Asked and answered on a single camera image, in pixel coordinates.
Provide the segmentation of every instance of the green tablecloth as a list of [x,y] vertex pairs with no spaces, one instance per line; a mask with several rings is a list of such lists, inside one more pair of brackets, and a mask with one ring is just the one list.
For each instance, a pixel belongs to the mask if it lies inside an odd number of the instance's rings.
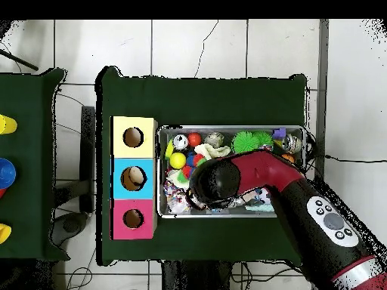
[[0,258],[68,259],[48,235],[54,210],[53,96],[64,75],[62,69],[41,76],[0,74],[0,114],[17,121],[13,134],[0,135],[0,157],[17,171],[0,199],[0,223],[12,228]]
[[235,80],[124,78],[115,67],[105,67],[96,81],[97,141],[102,140],[97,151],[98,194],[102,192],[99,262],[286,258],[298,264],[299,257],[276,218],[159,217],[151,240],[111,240],[109,118],[152,117],[159,125],[303,125],[305,86],[303,75]]

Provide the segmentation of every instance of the green spiky ball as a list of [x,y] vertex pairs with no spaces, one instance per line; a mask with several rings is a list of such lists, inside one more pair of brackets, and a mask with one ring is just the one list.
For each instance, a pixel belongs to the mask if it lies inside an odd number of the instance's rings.
[[251,132],[241,131],[235,134],[232,141],[232,149],[234,153],[246,153],[253,151],[259,147],[259,138]]
[[274,146],[273,139],[271,138],[271,135],[268,134],[267,132],[256,131],[252,135],[258,140],[257,148],[262,147],[263,145],[272,146],[272,147]]

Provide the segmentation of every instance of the button panel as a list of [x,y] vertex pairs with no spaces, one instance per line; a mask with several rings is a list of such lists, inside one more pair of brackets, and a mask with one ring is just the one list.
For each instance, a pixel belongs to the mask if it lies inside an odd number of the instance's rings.
[[356,233],[325,198],[311,197],[306,207],[314,221],[335,244],[355,247],[359,243]]

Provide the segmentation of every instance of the metal tray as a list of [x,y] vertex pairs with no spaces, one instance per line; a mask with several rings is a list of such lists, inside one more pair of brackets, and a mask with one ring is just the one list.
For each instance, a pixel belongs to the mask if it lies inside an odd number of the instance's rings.
[[164,159],[164,152],[168,141],[176,134],[189,134],[198,132],[202,137],[211,132],[220,132],[224,135],[224,145],[231,146],[232,137],[240,131],[267,131],[271,134],[274,129],[285,128],[287,134],[292,134],[302,141],[301,152],[295,154],[296,161],[301,161],[306,165],[306,130],[298,125],[181,125],[162,126],[157,129],[156,139],[160,154],[156,164],[156,194],[157,212],[162,218],[275,218],[274,212],[249,211],[244,206],[224,209],[220,213],[210,210],[199,211],[191,209],[184,214],[172,214],[169,212],[166,195],[164,194],[165,172],[168,168],[168,161]]

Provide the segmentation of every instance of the pink box panel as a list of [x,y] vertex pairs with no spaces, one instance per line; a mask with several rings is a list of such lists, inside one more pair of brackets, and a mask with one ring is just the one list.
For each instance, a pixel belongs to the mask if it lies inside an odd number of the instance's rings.
[[[115,200],[113,208],[113,240],[153,238],[153,200]],[[139,228],[131,229],[124,223],[124,214],[131,209],[142,213],[144,221]]]

